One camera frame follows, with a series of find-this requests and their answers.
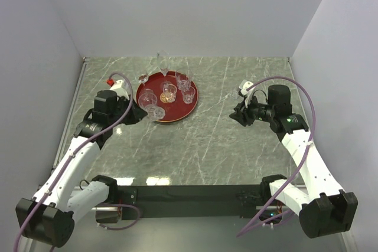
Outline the small clear shot glass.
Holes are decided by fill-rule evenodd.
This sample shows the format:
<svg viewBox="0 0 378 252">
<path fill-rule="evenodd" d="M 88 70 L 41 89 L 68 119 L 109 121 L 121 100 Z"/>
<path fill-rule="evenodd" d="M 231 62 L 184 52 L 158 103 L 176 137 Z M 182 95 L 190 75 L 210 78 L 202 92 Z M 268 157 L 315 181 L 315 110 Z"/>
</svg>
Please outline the small clear shot glass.
<svg viewBox="0 0 378 252">
<path fill-rule="evenodd" d="M 166 84 L 163 87 L 163 93 L 167 103 L 173 103 L 176 100 L 177 87 L 173 84 Z"/>
<path fill-rule="evenodd" d="M 185 104 L 191 104 L 194 100 L 196 90 L 193 86 L 190 86 L 188 89 L 182 90 L 181 93 L 182 93 L 183 102 Z"/>
<path fill-rule="evenodd" d="M 230 93 L 230 97 L 231 97 L 232 99 L 237 99 L 238 96 L 239 96 L 239 94 L 238 94 L 237 91 L 232 91 L 232 92 Z"/>
<path fill-rule="evenodd" d="M 148 114 L 148 118 L 151 121 L 161 120 L 165 117 L 165 110 L 162 107 L 156 105 L 147 105 L 146 112 Z"/>
</svg>

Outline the clear faceted tumbler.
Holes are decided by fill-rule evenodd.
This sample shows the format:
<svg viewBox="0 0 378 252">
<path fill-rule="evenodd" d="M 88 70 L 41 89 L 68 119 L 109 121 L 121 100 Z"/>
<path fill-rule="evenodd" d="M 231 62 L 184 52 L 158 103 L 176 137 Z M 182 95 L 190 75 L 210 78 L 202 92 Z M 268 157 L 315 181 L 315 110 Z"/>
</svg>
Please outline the clear faceted tumbler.
<svg viewBox="0 0 378 252">
<path fill-rule="evenodd" d="M 148 108 L 157 105 L 157 96 L 151 89 L 143 89 L 139 94 L 138 104 L 141 109 L 147 112 Z"/>
<path fill-rule="evenodd" d="M 189 71 L 180 71 L 175 72 L 175 79 L 177 82 L 177 87 L 181 91 L 187 91 L 191 87 L 191 82 L 193 80 L 193 73 Z"/>
</svg>

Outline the clear stemmed wine glass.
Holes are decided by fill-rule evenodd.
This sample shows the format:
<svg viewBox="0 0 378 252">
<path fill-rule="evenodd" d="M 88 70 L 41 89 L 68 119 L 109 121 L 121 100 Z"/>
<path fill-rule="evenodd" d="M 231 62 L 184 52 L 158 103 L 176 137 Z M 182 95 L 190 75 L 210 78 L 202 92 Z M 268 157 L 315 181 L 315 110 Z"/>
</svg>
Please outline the clear stemmed wine glass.
<svg viewBox="0 0 378 252">
<path fill-rule="evenodd" d="M 136 78 L 137 78 L 139 84 L 145 84 L 149 79 L 149 74 L 148 73 L 141 73 L 141 74 L 138 74 Z"/>
</svg>

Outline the tall clear champagne flute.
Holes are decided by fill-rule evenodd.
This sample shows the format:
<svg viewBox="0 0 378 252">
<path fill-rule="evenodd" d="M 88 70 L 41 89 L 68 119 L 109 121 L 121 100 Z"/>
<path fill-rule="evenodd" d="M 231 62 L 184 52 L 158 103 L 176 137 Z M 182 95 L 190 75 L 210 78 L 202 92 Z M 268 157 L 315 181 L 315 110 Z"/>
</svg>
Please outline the tall clear champagne flute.
<svg viewBox="0 0 378 252">
<path fill-rule="evenodd" d="M 160 88 L 164 91 L 171 82 L 167 79 L 167 74 L 170 71 L 170 55 L 167 51 L 161 50 L 157 52 L 157 64 L 158 68 L 163 75 L 163 81 L 160 84 Z"/>
</svg>

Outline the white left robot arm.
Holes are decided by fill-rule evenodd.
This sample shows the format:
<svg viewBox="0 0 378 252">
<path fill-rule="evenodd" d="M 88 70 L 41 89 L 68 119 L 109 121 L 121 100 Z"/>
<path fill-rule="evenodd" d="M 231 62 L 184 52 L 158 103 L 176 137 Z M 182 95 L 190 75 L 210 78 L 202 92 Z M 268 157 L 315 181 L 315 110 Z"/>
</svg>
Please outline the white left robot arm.
<svg viewBox="0 0 378 252">
<path fill-rule="evenodd" d="M 98 175 L 77 194 L 74 187 L 86 166 L 93 162 L 119 124 L 133 125 L 147 115 L 125 87 L 97 93 L 94 107 L 78 125 L 77 132 L 56 170 L 31 199 L 20 199 L 16 206 L 19 232 L 13 246 L 18 251 L 21 237 L 60 248 L 71 237 L 76 223 L 99 204 L 121 210 L 118 184 L 113 178 Z"/>
</svg>

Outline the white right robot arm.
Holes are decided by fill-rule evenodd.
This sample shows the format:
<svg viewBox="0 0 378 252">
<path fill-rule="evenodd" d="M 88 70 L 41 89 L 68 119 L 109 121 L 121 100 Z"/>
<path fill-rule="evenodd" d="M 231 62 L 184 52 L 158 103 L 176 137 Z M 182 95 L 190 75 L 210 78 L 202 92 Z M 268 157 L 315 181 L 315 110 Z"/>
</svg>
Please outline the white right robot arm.
<svg viewBox="0 0 378 252">
<path fill-rule="evenodd" d="M 292 178 L 272 175 L 262 179 L 260 197 L 268 207 L 276 201 L 286 205 L 299 217 L 303 232 L 309 238 L 349 231 L 358 200 L 346 192 L 328 170 L 313 143 L 308 125 L 300 114 L 292 111 L 291 91 L 281 84 L 269 86 L 266 103 L 259 103 L 252 82 L 242 81 L 239 103 L 230 118 L 242 126 L 255 121 L 268 122 L 281 144 L 291 155 L 307 192 L 292 185 Z"/>
</svg>

